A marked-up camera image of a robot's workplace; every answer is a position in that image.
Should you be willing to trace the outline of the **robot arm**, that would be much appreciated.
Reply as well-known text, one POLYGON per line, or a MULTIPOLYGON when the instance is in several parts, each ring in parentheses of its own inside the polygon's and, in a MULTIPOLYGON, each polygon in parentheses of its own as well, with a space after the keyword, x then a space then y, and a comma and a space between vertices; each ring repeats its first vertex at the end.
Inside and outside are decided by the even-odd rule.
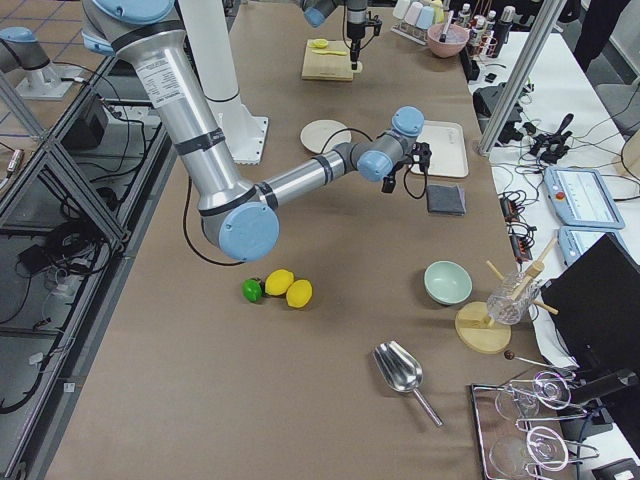
POLYGON ((352 171, 375 182, 410 157, 424 116, 400 108, 370 142, 344 142, 306 163, 254 184, 239 173, 184 52, 184 9, 171 1, 85 1, 86 47, 131 64, 200 195, 202 230, 228 257, 267 255, 279 231, 276 210, 352 171))
POLYGON ((358 69, 362 40, 365 38, 368 17, 368 3, 361 0, 301 0, 298 5, 303 11, 307 23, 314 28, 321 26, 340 6, 346 15, 346 38, 350 40, 349 56, 351 69, 358 69))

